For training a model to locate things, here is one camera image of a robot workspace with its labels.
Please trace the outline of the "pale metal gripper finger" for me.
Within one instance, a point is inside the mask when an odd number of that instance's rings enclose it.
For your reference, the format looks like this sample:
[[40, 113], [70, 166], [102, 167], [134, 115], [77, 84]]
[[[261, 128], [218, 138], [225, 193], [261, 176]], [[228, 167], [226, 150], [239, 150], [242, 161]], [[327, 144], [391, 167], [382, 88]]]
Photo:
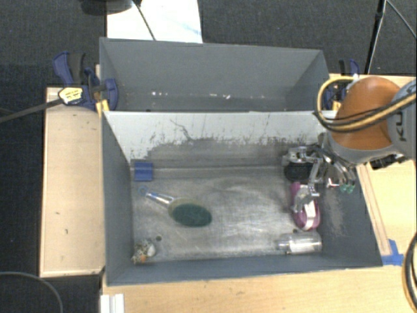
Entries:
[[305, 205], [316, 201], [320, 194], [314, 185], [291, 185], [291, 196], [293, 199], [291, 209], [299, 213]]

